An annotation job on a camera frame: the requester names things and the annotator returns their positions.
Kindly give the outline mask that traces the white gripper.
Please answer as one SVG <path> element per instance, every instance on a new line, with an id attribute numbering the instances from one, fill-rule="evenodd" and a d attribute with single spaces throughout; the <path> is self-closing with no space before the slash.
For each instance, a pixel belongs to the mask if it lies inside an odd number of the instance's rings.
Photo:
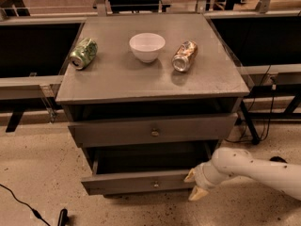
<path id="1" fill-rule="evenodd" d="M 184 181 L 186 183 L 196 182 L 188 197 L 190 202 L 198 201 L 209 194 L 207 190 L 213 189 L 230 178 L 230 173 L 220 170 L 212 162 L 205 162 L 190 169 Z"/>

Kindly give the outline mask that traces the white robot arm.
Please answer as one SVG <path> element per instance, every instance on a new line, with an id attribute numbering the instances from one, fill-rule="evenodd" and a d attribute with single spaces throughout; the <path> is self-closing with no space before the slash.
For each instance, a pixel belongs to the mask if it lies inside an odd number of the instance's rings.
<path id="1" fill-rule="evenodd" d="M 301 166 L 254 158 L 244 149 L 222 147 L 212 158 L 189 170 L 184 181 L 194 183 L 189 201 L 197 201 L 222 182 L 244 176 L 301 200 Z"/>

